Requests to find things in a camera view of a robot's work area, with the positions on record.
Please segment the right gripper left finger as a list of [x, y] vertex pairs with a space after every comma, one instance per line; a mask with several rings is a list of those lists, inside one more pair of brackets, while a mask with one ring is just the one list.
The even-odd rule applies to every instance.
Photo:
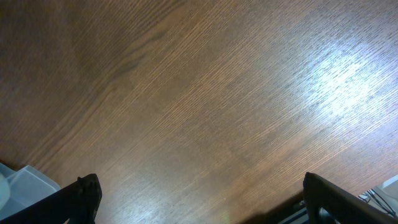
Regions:
[[89, 174], [1, 220], [3, 224], [95, 224], [102, 198], [98, 176]]

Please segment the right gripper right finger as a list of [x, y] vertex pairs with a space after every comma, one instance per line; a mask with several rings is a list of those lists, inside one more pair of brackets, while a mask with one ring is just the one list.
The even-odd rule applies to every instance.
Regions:
[[303, 180], [303, 199], [308, 222], [397, 224], [397, 219], [366, 204], [323, 177], [307, 172]]

